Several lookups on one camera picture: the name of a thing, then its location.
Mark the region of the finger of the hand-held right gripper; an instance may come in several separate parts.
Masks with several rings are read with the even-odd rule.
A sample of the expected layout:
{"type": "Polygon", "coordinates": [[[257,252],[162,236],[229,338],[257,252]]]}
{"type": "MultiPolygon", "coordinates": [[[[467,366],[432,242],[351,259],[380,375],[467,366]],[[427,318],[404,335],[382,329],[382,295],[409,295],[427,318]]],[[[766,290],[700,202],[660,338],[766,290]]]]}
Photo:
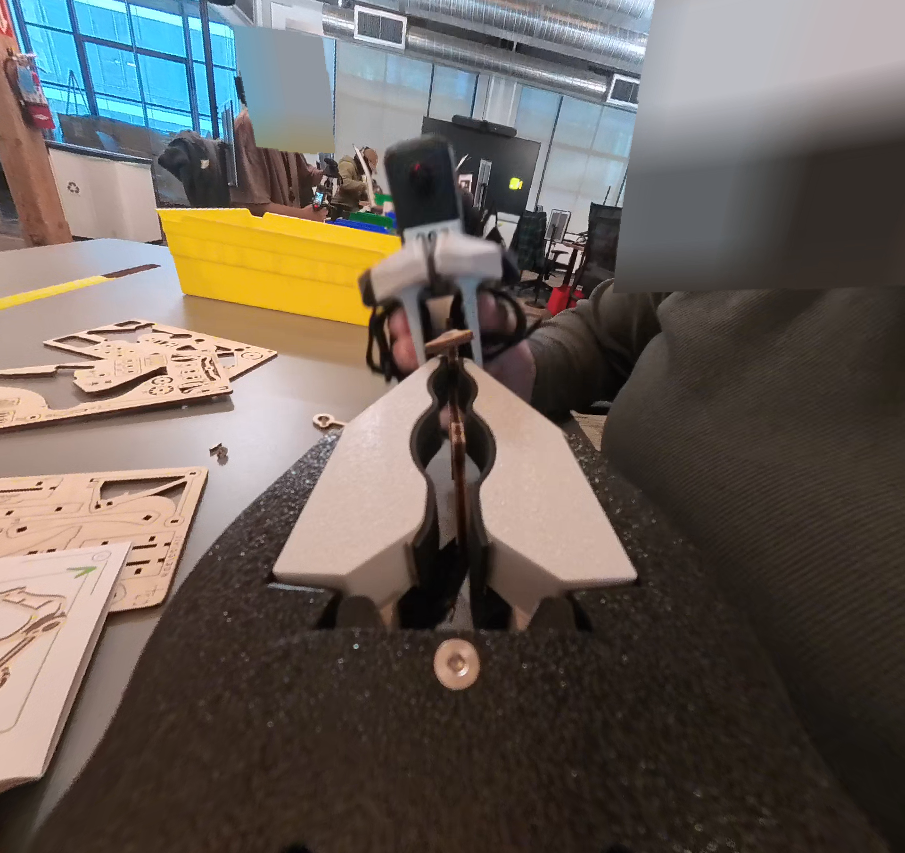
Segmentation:
{"type": "Polygon", "coordinates": [[[427,299],[434,286],[434,248],[431,238],[413,237],[360,275],[359,292],[370,312],[366,350],[369,369],[396,369],[387,323],[399,308],[409,323],[418,363],[426,361],[425,344],[432,330],[427,299]]]}
{"type": "Polygon", "coordinates": [[[502,279],[502,253],[499,246],[482,238],[461,233],[440,233],[436,238],[433,264],[438,286],[457,298],[461,319],[471,332],[471,358],[484,364],[481,341],[479,289],[502,279]]]}

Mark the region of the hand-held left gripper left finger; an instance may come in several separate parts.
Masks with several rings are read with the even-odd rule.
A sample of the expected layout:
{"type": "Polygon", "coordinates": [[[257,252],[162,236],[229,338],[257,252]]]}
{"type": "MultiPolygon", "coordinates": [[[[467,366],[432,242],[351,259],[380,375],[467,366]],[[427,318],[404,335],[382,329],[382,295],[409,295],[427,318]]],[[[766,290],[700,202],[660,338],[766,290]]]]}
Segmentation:
{"type": "Polygon", "coordinates": [[[341,436],[272,574],[277,583],[369,598],[386,626],[416,583],[412,543],[431,509],[413,431],[436,396],[433,360],[358,414],[341,436]]]}

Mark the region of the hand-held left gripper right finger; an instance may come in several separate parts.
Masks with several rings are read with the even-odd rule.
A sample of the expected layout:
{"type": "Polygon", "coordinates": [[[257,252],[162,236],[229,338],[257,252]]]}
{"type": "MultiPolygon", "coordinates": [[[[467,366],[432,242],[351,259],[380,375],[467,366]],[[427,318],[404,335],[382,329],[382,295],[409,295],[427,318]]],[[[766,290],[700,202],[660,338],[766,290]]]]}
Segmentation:
{"type": "Polygon", "coordinates": [[[523,629],[541,604],[638,573],[559,426],[472,361],[462,403],[469,605],[477,629],[523,629]]]}

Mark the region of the wooden model arm part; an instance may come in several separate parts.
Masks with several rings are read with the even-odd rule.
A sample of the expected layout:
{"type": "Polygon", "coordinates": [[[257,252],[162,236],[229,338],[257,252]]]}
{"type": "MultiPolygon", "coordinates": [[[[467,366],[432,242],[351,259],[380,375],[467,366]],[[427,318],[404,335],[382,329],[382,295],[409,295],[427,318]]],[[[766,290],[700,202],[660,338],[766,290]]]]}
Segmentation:
{"type": "Polygon", "coordinates": [[[451,451],[451,477],[454,490],[456,542],[459,551],[465,553],[469,536],[469,513],[466,480],[466,436],[459,404],[460,375],[462,374],[459,345],[450,345],[444,351],[444,359],[448,376],[448,437],[451,451]]]}

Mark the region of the person's right forearm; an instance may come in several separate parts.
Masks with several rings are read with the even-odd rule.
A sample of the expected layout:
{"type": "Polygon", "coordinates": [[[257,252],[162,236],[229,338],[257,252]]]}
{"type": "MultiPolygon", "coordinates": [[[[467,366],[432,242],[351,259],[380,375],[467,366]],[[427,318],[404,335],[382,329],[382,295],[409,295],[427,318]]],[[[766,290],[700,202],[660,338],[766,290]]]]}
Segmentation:
{"type": "Polygon", "coordinates": [[[658,308],[670,295],[621,293],[603,282],[538,326],[526,339],[534,372],[531,405],[559,415],[613,401],[660,333],[658,308]]]}

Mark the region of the laser-cut wooden parts sheet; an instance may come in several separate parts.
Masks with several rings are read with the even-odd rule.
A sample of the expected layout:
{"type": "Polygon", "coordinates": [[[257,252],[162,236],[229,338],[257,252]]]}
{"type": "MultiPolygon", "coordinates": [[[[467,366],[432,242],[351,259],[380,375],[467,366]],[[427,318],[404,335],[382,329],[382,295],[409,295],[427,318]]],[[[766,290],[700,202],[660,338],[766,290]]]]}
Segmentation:
{"type": "Polygon", "coordinates": [[[123,389],[153,399],[220,396],[232,381],[276,357],[275,350],[184,327],[129,319],[44,341],[95,361],[78,371],[76,386],[90,398],[123,389]]]}
{"type": "Polygon", "coordinates": [[[1,555],[130,544],[113,612],[165,600],[206,486],[204,467],[1,479],[1,555]]]}
{"type": "Polygon", "coordinates": [[[231,394],[230,380],[216,360],[201,357],[140,375],[133,384],[89,393],[89,399],[64,408],[50,407],[36,391],[2,387],[1,426],[6,430],[25,429],[65,420],[188,406],[231,394]]]}

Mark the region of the person's right hand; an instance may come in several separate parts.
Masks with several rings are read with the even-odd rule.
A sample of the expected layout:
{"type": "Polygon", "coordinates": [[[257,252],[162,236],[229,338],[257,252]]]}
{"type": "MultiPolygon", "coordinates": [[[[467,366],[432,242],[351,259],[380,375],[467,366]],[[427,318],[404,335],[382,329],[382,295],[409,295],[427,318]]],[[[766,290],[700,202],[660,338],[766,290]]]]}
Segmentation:
{"type": "MultiPolygon", "coordinates": [[[[481,337],[518,333],[518,316],[509,300],[503,300],[489,291],[478,295],[481,337]]],[[[397,309],[387,325],[392,360],[405,378],[419,368],[413,337],[406,313],[397,309]]],[[[529,402],[536,379],[536,364],[527,340],[520,340],[502,351],[494,359],[484,358],[484,369],[504,384],[522,400],[529,402]]]]}

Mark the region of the plaid jacket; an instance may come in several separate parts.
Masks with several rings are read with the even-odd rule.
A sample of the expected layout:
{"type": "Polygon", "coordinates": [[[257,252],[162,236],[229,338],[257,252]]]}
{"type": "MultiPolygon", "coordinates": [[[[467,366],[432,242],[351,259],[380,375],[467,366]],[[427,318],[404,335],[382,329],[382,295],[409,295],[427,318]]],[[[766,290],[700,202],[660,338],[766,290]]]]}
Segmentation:
{"type": "Polygon", "coordinates": [[[542,291],[548,290],[551,274],[549,258],[548,213],[543,209],[526,210],[520,217],[510,244],[517,271],[518,293],[532,291],[532,304],[538,305],[542,291]]]}

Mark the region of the yellow plastic bin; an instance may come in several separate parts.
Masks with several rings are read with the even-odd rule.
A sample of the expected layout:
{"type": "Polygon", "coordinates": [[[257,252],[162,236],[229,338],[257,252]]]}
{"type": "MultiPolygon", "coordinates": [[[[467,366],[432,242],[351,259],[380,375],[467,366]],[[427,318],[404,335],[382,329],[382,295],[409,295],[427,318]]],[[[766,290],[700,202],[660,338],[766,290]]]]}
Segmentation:
{"type": "Polygon", "coordinates": [[[244,208],[162,208],[183,293],[357,326],[358,278],[401,247],[398,236],[244,208]]]}

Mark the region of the black office chair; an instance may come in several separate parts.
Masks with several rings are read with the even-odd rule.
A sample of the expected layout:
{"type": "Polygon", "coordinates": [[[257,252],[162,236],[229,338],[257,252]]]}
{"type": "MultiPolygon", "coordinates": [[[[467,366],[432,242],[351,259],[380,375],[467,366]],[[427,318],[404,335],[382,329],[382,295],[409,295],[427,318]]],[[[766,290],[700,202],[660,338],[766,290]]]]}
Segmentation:
{"type": "Polygon", "coordinates": [[[574,284],[584,299],[615,276],[622,212],[620,207],[590,204],[584,255],[574,284]]]}

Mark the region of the white vent grille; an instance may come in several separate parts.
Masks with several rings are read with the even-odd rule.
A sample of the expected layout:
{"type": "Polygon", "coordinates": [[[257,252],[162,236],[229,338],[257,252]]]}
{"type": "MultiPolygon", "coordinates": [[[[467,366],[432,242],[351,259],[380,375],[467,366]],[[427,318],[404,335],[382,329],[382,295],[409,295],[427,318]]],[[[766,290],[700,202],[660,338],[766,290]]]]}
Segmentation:
{"type": "Polygon", "coordinates": [[[355,5],[353,39],[402,52],[406,47],[408,19],[404,15],[355,5]]]}

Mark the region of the dark hanging jacket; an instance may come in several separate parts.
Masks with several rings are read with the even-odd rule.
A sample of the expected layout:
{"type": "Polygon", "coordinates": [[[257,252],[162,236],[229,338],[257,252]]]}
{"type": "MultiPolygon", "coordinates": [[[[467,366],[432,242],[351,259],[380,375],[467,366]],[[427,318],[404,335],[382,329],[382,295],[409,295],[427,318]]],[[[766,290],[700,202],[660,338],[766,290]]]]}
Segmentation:
{"type": "Polygon", "coordinates": [[[230,208],[228,184],[220,141],[182,131],[157,156],[160,168],[182,186],[191,208],[230,208]]]}

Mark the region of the white recycling cabinet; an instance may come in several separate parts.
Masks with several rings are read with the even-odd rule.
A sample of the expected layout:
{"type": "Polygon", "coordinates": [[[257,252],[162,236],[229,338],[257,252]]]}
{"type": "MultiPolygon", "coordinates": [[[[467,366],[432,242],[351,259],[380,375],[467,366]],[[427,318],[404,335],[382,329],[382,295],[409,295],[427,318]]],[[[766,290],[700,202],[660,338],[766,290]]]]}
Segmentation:
{"type": "Polygon", "coordinates": [[[56,142],[47,149],[73,237],[163,239],[149,159],[56,142]]]}

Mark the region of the white instruction booklet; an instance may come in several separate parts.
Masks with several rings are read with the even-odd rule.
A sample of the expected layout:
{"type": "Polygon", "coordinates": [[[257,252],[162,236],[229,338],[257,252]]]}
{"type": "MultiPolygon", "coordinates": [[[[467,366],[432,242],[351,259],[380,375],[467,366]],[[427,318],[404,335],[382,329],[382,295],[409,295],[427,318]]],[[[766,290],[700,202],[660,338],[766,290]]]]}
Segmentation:
{"type": "Polygon", "coordinates": [[[1,791],[45,774],[131,542],[1,561],[1,791]]]}

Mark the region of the yellow black tape strip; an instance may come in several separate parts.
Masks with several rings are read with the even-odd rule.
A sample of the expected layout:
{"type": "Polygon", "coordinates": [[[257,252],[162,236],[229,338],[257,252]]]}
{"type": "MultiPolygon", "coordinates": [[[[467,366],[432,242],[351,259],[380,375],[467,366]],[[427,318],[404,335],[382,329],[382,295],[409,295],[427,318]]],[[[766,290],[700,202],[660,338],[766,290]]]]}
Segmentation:
{"type": "Polygon", "coordinates": [[[106,282],[119,280],[129,277],[133,274],[153,271],[159,268],[156,264],[144,264],[128,269],[122,269],[111,273],[95,274],[85,278],[77,279],[69,282],[60,282],[42,288],[33,289],[31,291],[9,294],[1,297],[1,310],[15,308],[19,305],[34,303],[39,300],[50,299],[51,297],[62,295],[64,293],[72,293],[91,286],[101,285],[106,282]]]}

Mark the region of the wooden pillar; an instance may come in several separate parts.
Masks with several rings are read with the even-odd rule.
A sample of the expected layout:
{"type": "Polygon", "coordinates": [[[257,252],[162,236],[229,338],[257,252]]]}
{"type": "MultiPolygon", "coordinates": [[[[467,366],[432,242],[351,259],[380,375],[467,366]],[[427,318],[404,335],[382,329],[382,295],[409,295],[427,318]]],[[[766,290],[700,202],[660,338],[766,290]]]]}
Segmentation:
{"type": "Polygon", "coordinates": [[[1,72],[1,161],[25,245],[71,242],[44,139],[24,116],[5,63],[1,72]]]}

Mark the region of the red fire extinguisher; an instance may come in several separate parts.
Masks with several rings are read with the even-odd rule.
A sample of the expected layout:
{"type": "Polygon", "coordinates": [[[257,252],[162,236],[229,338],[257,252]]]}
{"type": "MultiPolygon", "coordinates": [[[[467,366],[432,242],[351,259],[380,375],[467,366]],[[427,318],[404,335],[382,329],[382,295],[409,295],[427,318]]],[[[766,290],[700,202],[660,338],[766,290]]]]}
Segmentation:
{"type": "Polygon", "coordinates": [[[4,74],[25,121],[39,131],[54,131],[54,121],[47,97],[41,86],[35,54],[7,51],[4,74]]]}

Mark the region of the black wall screen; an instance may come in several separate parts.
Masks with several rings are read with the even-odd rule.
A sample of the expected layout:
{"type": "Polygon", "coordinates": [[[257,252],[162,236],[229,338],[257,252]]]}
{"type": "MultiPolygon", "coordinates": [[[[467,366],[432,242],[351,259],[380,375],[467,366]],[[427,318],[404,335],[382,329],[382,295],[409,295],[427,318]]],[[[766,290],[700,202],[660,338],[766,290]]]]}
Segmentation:
{"type": "Polygon", "coordinates": [[[450,121],[424,116],[421,133],[442,137],[452,146],[458,176],[470,177],[474,200],[479,184],[485,183],[485,207],[514,217],[525,212],[539,141],[519,137],[512,127],[462,115],[450,121]]]}

